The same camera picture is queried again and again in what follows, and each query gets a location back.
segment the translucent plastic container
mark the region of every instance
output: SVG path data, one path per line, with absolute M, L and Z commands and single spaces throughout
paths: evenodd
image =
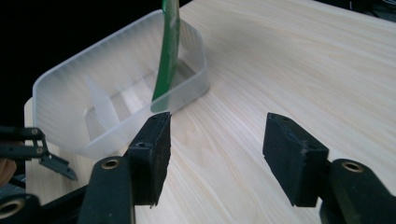
M 43 74 L 33 86 L 33 123 L 61 150 L 100 160 L 130 144 L 168 102 L 174 113 L 206 92 L 202 38 L 181 20 L 171 90 L 151 102 L 163 41 L 163 13 L 151 12 Z

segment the wood grain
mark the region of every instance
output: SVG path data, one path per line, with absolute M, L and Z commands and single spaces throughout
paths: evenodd
M 396 194 L 395 23 L 308 0 L 195 0 L 180 17 L 202 35 L 211 86 L 173 115 L 163 194 L 136 207 L 136 223 L 319 223 L 318 207 L 290 206 L 262 156 L 268 112 Z M 93 161 L 57 152 L 79 181 L 29 162 L 42 203 L 89 180 Z

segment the light wood surface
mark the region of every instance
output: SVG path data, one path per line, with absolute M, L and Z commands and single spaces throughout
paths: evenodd
M 210 90 L 172 117 L 172 157 L 158 206 L 136 223 L 320 223 L 291 207 L 262 155 L 265 119 L 294 119 L 359 161 L 396 194 L 396 24 L 308 0 L 194 0 L 180 17 L 202 35 Z M 26 105 L 29 124 L 31 102 Z M 89 181 L 28 162 L 27 191 L 52 201 Z

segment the metal screw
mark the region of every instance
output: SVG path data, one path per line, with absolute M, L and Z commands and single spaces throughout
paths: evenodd
M 105 161 L 102 163 L 102 168 L 105 170 L 111 170 L 111 169 L 116 168 L 119 165 L 120 165 L 119 160 L 109 160 L 109 161 Z
M 357 163 L 352 162 L 352 161 L 344 161 L 342 163 L 342 165 L 348 171 L 355 172 L 355 173 L 362 173 L 364 170 L 361 166 L 359 166 Z

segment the green plastic strip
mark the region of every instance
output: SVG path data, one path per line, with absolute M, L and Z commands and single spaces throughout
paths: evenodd
M 178 0 L 163 0 L 163 48 L 161 51 L 160 67 L 151 102 L 167 93 L 172 85 L 172 79 L 177 70 L 178 40 L 180 33 Z M 151 106 L 151 112 L 164 111 L 168 107 L 168 98 L 161 104 Z

